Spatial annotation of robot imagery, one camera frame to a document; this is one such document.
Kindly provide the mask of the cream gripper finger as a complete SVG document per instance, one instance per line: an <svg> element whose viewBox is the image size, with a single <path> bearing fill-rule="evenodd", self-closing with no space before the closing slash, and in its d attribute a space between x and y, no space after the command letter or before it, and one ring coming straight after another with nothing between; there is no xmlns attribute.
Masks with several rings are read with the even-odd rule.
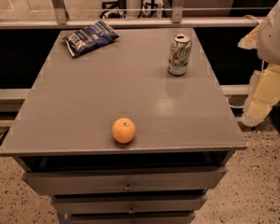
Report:
<svg viewBox="0 0 280 224"><path fill-rule="evenodd" d="M270 63L264 71L255 71L250 78L241 122L258 126L280 101L280 64Z"/></svg>
<svg viewBox="0 0 280 224"><path fill-rule="evenodd" d="M259 25L240 39L238 47L241 49L257 49L259 37Z"/></svg>

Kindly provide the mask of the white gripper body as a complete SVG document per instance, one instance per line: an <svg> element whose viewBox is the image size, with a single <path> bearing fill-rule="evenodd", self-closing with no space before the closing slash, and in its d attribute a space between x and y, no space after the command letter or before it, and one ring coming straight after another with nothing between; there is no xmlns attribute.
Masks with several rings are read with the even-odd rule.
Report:
<svg viewBox="0 0 280 224"><path fill-rule="evenodd" d="M258 56L267 63L280 64L280 0L260 23Z"/></svg>

